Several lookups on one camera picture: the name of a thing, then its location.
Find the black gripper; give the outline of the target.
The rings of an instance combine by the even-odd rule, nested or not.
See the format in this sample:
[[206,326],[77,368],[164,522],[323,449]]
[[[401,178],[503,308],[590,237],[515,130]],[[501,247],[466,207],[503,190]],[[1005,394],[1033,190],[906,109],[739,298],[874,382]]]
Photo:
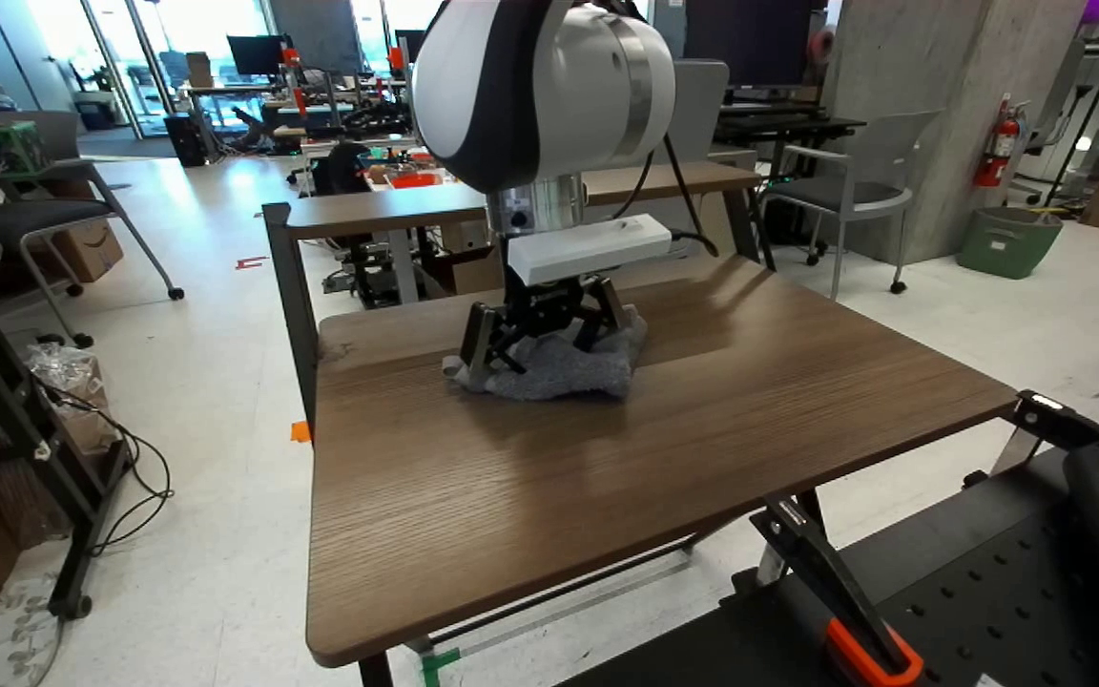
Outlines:
[[463,364],[470,379],[492,369],[522,375],[513,346],[522,336],[560,333],[580,322],[580,346],[595,350],[627,326],[627,314],[609,305],[607,288],[590,279],[559,279],[550,288],[527,288],[515,272],[503,272],[503,308],[473,308],[466,322]]

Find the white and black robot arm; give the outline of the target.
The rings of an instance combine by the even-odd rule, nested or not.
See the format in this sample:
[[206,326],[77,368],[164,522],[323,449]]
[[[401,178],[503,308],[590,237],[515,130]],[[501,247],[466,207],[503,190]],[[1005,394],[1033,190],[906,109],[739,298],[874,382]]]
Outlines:
[[609,0],[442,0],[412,73],[429,151],[486,199],[496,305],[473,305],[453,375],[473,386],[604,364],[632,322],[609,274],[672,253],[639,214],[588,220],[584,171],[644,160],[676,109],[668,42]]

